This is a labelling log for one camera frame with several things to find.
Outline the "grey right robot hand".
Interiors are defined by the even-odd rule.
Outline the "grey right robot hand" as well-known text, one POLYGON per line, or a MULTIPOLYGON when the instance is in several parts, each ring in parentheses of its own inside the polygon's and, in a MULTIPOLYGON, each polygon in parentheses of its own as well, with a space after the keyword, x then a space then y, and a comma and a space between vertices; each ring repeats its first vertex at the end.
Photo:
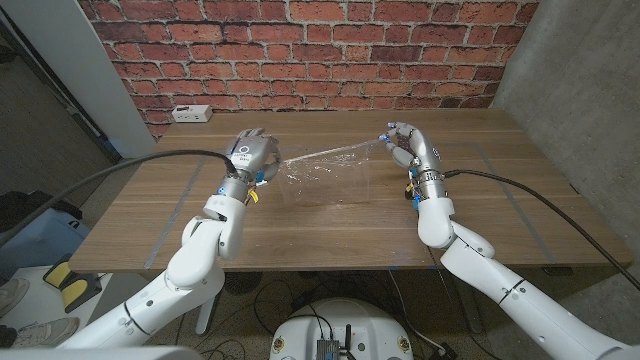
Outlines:
POLYGON ((389 122, 389 130, 379 136, 394 161, 406 169, 410 184, 406 192, 414 207, 434 216, 454 214, 453 203, 444 186, 444 175, 439 152, 429 137, 417 127, 389 122))

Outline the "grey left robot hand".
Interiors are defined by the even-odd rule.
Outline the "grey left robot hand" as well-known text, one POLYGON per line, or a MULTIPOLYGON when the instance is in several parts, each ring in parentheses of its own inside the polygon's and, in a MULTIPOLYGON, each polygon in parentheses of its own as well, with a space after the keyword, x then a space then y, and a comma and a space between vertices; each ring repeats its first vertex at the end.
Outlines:
POLYGON ((251 186, 269 182, 276 176, 281 163, 279 140, 264 131, 264 128, 245 129, 231 142, 226 156, 237 173, 223 177, 217 195, 244 202, 251 186))

